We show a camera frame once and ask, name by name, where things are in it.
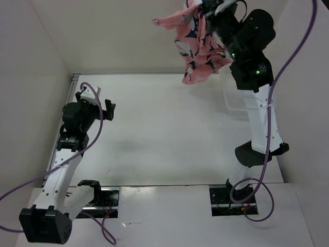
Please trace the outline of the pink shark print shorts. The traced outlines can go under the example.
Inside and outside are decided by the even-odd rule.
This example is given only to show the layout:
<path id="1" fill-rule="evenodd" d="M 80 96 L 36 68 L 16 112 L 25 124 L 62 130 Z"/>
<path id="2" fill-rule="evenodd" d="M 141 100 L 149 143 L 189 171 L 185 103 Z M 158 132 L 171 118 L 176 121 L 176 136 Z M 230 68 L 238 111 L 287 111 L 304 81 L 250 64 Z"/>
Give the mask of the pink shark print shorts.
<path id="1" fill-rule="evenodd" d="M 153 24 L 174 29 L 174 43 L 185 61 L 183 84 L 196 84 L 232 62 L 216 33 L 207 31 L 202 1 L 185 1 L 184 8 Z"/>

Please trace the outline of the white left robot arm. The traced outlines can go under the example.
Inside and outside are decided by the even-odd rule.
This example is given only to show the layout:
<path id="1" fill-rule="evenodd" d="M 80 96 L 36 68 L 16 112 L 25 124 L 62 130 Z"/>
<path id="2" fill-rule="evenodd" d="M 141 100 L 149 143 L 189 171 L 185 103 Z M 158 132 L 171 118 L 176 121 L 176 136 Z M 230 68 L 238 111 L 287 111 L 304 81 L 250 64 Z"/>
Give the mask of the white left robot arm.
<path id="1" fill-rule="evenodd" d="M 100 183 L 95 180 L 82 180 L 71 195 L 67 192 L 89 144 L 88 130 L 95 120 L 113 120 L 116 105 L 107 99 L 106 109 L 102 110 L 96 98 L 87 93 L 76 93 L 76 99 L 63 107 L 54 171 L 33 205 L 22 209 L 19 215 L 25 237 L 31 243 L 65 244 L 74 219 L 85 205 L 98 205 L 103 198 Z"/>

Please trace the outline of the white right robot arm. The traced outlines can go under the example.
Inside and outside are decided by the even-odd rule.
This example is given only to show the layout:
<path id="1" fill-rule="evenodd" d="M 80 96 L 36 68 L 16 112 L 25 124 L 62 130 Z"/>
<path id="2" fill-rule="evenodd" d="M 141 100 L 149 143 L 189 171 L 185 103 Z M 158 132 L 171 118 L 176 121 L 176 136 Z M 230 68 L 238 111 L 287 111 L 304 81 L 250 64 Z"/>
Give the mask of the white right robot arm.
<path id="1" fill-rule="evenodd" d="M 249 188 L 249 169 L 266 168 L 272 157 L 286 153 L 289 145 L 278 131 L 272 98 L 275 80 L 263 53 L 276 36 L 273 18 L 263 9 L 254 9 L 238 21 L 236 8 L 236 1 L 203 1 L 207 31 L 217 34 L 232 59 L 229 68 L 251 126 L 251 141 L 235 148 L 240 165 L 227 180 L 225 190 L 230 202 L 242 203 L 255 194 Z"/>

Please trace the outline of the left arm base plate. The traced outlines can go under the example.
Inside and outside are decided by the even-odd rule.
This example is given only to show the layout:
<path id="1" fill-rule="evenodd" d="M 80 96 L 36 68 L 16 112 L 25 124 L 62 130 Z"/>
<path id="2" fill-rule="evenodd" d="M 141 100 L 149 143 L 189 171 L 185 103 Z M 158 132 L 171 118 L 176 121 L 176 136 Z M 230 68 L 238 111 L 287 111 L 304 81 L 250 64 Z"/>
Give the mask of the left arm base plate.
<path id="1" fill-rule="evenodd" d="M 102 187 L 100 200 L 97 203 L 88 203 L 76 218 L 88 218 L 83 212 L 96 219 L 102 219 L 104 217 L 111 219 L 118 218 L 119 191 L 119 187 Z"/>

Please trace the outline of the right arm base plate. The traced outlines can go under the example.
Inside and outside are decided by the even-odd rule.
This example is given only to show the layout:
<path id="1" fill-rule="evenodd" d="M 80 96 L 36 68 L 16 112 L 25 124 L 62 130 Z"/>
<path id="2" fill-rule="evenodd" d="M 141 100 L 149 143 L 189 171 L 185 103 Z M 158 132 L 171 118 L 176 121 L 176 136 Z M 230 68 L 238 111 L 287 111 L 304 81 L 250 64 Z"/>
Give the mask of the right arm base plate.
<path id="1" fill-rule="evenodd" d="M 259 214 L 255 197 L 242 204 L 233 203 L 225 185 L 210 186 L 209 195 L 213 217 Z"/>

